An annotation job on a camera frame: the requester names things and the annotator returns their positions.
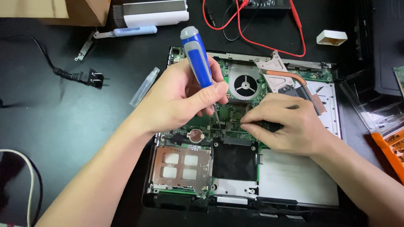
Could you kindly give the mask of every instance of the white label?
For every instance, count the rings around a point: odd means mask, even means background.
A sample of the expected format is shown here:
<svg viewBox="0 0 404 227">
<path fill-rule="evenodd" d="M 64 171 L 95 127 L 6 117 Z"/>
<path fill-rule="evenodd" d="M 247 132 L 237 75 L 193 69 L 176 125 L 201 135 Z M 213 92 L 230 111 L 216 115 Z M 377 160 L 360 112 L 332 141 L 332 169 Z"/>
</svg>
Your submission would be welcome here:
<svg viewBox="0 0 404 227">
<path fill-rule="evenodd" d="M 308 84 L 307 88 L 309 89 L 311 95 L 317 94 L 316 90 L 313 88 L 313 86 L 311 84 Z"/>
<path fill-rule="evenodd" d="M 198 146 L 196 144 L 188 144 L 188 149 L 198 150 L 198 149 L 201 149 L 201 146 Z"/>
</svg>

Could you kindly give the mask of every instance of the hand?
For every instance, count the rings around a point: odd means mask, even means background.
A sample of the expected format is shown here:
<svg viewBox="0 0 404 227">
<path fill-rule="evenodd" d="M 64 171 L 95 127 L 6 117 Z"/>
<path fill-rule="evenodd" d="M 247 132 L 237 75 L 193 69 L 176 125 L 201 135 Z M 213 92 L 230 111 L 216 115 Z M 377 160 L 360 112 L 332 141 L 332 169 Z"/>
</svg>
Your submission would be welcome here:
<svg viewBox="0 0 404 227">
<path fill-rule="evenodd" d="M 202 112 L 213 114 L 212 104 L 226 104 L 229 85 L 219 64 L 208 56 L 213 85 L 201 89 L 187 59 L 169 66 L 150 88 L 130 118 L 140 119 L 142 130 L 166 132 L 186 124 Z"/>
<path fill-rule="evenodd" d="M 298 109 L 285 109 L 298 105 Z M 266 120 L 281 123 L 284 128 L 270 132 L 251 124 L 252 121 Z M 286 153 L 310 156 L 322 151 L 335 136 L 318 118 L 313 103 L 299 97 L 269 93 L 241 119 L 242 129 L 269 148 Z"/>
</svg>

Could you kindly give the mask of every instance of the metal bracket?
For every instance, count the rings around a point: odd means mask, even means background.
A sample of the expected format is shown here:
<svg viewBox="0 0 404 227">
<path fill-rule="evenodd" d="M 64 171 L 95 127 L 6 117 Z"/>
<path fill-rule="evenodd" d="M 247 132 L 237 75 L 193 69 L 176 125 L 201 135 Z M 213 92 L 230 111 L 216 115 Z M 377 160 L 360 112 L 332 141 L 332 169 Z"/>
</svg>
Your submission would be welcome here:
<svg viewBox="0 0 404 227">
<path fill-rule="evenodd" d="M 255 59 L 255 63 L 260 70 L 264 69 L 264 70 L 273 70 L 282 72 L 288 71 L 277 51 L 272 52 L 271 60 L 265 62 L 261 61 L 260 58 L 257 58 Z M 273 93 L 278 93 L 279 89 L 288 85 L 293 88 L 295 87 L 292 78 L 276 75 L 267 75 L 267 74 L 263 74 L 263 76 Z"/>
<path fill-rule="evenodd" d="M 93 44 L 93 36 L 95 32 L 91 32 L 90 36 L 88 37 L 87 41 L 84 43 L 83 47 L 80 50 L 80 53 L 78 56 L 74 59 L 75 61 L 77 60 L 83 60 L 84 56 L 86 55 L 88 49 L 90 49 L 91 45 Z"/>
</svg>

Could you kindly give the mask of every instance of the blue screwdriver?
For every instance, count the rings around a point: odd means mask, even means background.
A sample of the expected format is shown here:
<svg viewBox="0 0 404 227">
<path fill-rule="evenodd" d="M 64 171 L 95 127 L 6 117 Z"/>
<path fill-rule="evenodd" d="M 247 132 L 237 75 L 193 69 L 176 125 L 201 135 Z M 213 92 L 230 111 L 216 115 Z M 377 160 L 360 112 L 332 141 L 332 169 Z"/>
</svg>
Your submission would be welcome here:
<svg viewBox="0 0 404 227">
<path fill-rule="evenodd" d="M 205 46 L 203 45 L 198 29 L 194 26 L 186 27 L 181 31 L 180 38 L 189 64 L 201 88 L 212 85 L 212 73 L 209 67 L 208 55 L 206 54 Z M 219 125 L 220 135 L 223 135 L 215 105 L 213 105 L 213 111 L 217 124 Z"/>
</svg>

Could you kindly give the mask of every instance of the black cable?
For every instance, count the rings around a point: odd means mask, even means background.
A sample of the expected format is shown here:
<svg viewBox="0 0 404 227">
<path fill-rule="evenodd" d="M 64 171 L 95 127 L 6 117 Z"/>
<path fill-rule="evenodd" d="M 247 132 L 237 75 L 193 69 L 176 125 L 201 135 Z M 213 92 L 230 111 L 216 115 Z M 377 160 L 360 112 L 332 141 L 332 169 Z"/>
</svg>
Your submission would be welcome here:
<svg viewBox="0 0 404 227">
<path fill-rule="evenodd" d="M 41 46 L 41 44 L 36 40 L 36 38 L 34 38 L 31 35 L 22 34 L 22 35 L 14 35 L 14 36 L 5 36 L 5 37 L 0 37 L 0 40 L 7 40 L 7 39 L 17 38 L 17 37 L 21 37 L 21 36 L 28 36 L 36 43 L 36 45 L 41 50 L 42 55 L 45 57 L 49 67 L 52 69 L 52 71 L 53 71 L 53 73 L 55 75 L 60 76 L 60 77 L 62 77 L 64 79 L 67 79 L 67 80 L 80 82 L 82 84 L 90 85 L 90 86 L 93 86 L 93 87 L 96 87 L 96 88 L 101 88 L 102 87 L 102 83 L 104 81 L 104 76 L 102 74 L 98 74 L 93 69 L 90 69 L 90 72 L 91 72 L 91 75 L 90 75 L 90 73 L 89 74 L 83 74 L 83 72 L 71 74 L 71 73 L 68 73 L 68 72 L 64 71 L 61 68 L 55 67 L 52 64 L 52 61 L 49 58 L 48 53 L 46 52 L 46 49 L 43 48 Z"/>
<path fill-rule="evenodd" d="M 241 31 L 242 33 L 243 33 L 244 30 L 250 25 L 250 23 L 253 21 L 254 17 L 257 15 L 258 10 L 259 10 L 259 8 L 261 7 L 262 1 L 263 1 L 263 0 L 261 0 L 261 1 L 259 2 L 258 7 L 255 9 L 254 14 L 251 16 L 251 18 L 250 18 L 250 20 L 248 21 L 248 23 L 247 23 L 247 25 L 245 26 L 245 28 Z M 226 17 L 226 15 L 227 15 L 227 13 L 228 13 L 229 10 L 233 7 L 234 4 L 235 4 L 235 3 L 231 3 L 231 4 L 229 5 L 229 7 L 227 8 L 227 10 L 225 11 L 225 14 L 223 15 L 223 19 L 222 19 L 222 27 L 224 26 L 225 17 Z M 224 35 L 225 38 L 226 38 L 228 41 L 230 41 L 230 42 L 236 41 L 238 38 L 240 38 L 240 34 L 238 34 L 236 38 L 234 38 L 234 39 L 229 39 L 229 38 L 227 37 L 226 33 L 225 33 L 225 28 L 223 28 L 223 35 Z"/>
</svg>

